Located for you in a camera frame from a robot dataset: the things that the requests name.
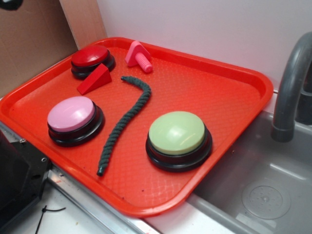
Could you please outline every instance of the white wall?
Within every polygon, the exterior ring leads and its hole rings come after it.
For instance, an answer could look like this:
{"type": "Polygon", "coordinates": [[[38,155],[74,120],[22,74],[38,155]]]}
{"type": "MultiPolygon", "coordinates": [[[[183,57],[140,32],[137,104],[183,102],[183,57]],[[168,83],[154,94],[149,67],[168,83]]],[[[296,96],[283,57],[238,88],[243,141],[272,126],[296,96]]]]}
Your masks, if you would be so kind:
{"type": "Polygon", "coordinates": [[[109,37],[254,69],[278,89],[312,0],[97,0],[109,37]]]}

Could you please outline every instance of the braided rope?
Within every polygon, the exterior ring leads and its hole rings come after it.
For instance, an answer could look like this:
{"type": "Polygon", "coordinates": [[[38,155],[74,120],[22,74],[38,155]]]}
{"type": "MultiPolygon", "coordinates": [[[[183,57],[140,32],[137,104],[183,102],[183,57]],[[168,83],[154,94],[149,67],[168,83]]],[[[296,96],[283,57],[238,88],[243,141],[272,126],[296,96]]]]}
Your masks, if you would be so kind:
{"type": "Polygon", "coordinates": [[[147,103],[148,99],[152,94],[150,86],[138,78],[121,77],[121,80],[139,87],[140,89],[143,90],[143,94],[137,100],[135,105],[120,119],[120,121],[116,124],[115,128],[110,133],[104,145],[100,161],[98,163],[98,171],[97,171],[98,176],[103,176],[104,171],[108,166],[109,158],[111,156],[113,147],[118,137],[120,136],[122,130],[128,124],[128,122],[142,109],[142,107],[147,103]]]}

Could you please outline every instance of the sink drain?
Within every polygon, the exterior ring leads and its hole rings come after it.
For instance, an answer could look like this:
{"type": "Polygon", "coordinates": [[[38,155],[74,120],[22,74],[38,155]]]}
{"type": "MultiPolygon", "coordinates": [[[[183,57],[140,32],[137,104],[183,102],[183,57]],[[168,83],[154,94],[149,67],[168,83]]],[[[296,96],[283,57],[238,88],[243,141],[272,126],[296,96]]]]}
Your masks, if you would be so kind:
{"type": "Polygon", "coordinates": [[[248,212],[262,219],[279,218],[291,206],[288,192],[271,180],[249,184],[243,191],[242,202],[248,212]]]}

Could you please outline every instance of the pink toy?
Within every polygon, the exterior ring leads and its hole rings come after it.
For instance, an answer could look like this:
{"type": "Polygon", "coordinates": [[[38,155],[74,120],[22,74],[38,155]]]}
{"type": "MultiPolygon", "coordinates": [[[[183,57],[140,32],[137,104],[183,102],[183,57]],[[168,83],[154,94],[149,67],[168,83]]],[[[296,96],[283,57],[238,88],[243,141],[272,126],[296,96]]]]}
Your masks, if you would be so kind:
{"type": "Polygon", "coordinates": [[[57,132],[79,129],[89,122],[95,112],[93,102],[87,97],[71,97],[52,108],[48,124],[57,132]]]}
{"type": "Polygon", "coordinates": [[[129,67],[139,64],[146,73],[153,70],[151,63],[149,62],[149,60],[151,60],[150,53],[137,40],[131,43],[125,60],[129,67]]]}
{"type": "Polygon", "coordinates": [[[100,64],[78,87],[81,95],[85,95],[104,84],[112,81],[111,74],[106,66],[100,64]]]}

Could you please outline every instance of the gray sink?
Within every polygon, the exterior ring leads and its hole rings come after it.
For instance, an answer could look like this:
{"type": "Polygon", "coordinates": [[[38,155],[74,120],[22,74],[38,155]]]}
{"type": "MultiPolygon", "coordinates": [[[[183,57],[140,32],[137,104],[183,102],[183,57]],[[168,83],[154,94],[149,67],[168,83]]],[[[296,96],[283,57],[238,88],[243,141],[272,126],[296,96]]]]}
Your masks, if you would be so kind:
{"type": "Polygon", "coordinates": [[[296,124],[288,143],[271,139],[262,112],[188,202],[235,233],[312,233],[312,130],[296,124]]]}

